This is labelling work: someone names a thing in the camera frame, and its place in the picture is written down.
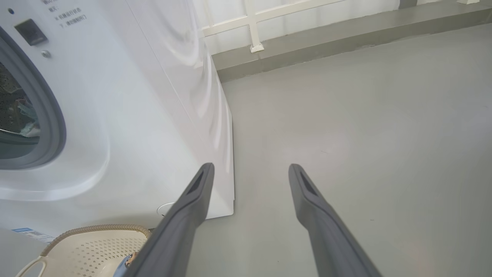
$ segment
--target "white railing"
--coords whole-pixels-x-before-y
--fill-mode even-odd
[[[208,0],[203,0],[203,6],[205,7],[205,14],[209,24],[209,26],[203,28],[203,33],[205,36],[210,36],[249,25],[249,32],[251,34],[252,42],[251,53],[254,53],[264,49],[258,35],[258,22],[344,0],[302,0],[299,2],[294,2],[271,9],[262,10],[259,12],[254,11],[253,0],[243,1],[246,8],[245,16],[214,24],[214,21],[210,14]]]

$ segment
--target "front-loading washing machine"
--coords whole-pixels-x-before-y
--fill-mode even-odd
[[[0,14],[0,227],[152,228],[206,162],[207,218],[234,212],[232,116],[190,0]]]

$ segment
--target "barcode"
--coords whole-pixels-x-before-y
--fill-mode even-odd
[[[35,236],[44,236],[44,234],[42,234],[40,232],[36,232],[36,231],[28,232],[28,234],[33,234]]]

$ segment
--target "beige plastic basket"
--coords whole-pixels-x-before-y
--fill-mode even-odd
[[[124,257],[137,252],[151,233],[138,225],[110,224],[70,230],[51,242],[16,277],[42,263],[39,277],[112,277]]]

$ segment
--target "blue and white label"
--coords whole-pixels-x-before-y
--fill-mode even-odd
[[[24,234],[28,237],[31,237],[31,238],[34,238],[40,242],[45,242],[45,243],[50,243],[52,242],[55,238],[49,236],[49,235],[46,235],[46,234],[43,234],[41,232],[38,232],[38,231],[35,231],[31,228],[20,228],[20,229],[13,229],[12,231],[16,232],[16,233],[20,233],[20,234]]]

